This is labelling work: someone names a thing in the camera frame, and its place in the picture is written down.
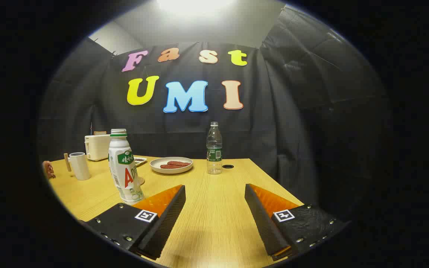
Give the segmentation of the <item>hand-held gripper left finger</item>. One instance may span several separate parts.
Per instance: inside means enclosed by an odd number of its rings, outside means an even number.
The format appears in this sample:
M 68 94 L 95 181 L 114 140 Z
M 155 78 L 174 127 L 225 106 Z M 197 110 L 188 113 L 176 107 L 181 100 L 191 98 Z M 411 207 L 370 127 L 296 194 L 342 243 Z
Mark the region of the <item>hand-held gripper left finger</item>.
M 156 260 L 186 201 L 185 185 L 177 185 L 134 205 L 117 203 L 88 221 L 86 229 L 133 254 Z

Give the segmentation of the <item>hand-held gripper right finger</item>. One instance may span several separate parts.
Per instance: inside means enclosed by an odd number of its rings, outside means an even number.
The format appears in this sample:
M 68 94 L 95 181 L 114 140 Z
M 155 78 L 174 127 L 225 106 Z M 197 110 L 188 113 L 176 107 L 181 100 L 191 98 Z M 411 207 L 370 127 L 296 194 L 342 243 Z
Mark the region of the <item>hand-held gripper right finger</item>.
M 319 206 L 297 205 L 254 184 L 246 184 L 245 200 L 273 261 L 305 254 L 349 225 Z

